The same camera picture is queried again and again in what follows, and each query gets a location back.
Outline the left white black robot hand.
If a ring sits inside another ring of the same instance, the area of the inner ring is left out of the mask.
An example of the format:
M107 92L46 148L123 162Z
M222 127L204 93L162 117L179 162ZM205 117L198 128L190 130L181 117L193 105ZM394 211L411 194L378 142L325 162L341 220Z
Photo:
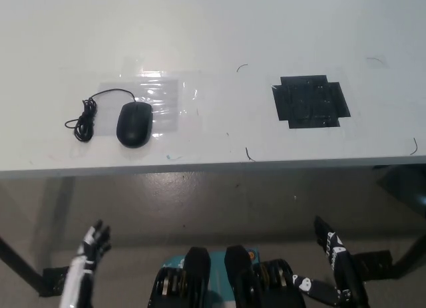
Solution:
M104 225L102 220L97 220L85 234L76 258L83 261L85 273L93 273L104 254L110 249L110 227Z

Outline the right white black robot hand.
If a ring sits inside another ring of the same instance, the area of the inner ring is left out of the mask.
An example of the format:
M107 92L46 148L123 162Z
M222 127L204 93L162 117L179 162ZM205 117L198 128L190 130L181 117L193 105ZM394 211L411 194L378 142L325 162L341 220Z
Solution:
M315 217L314 229L318 244L333 271L335 285L296 274L292 275L293 285L299 292L329 307L369 307L367 292L353 256L335 230L319 216Z

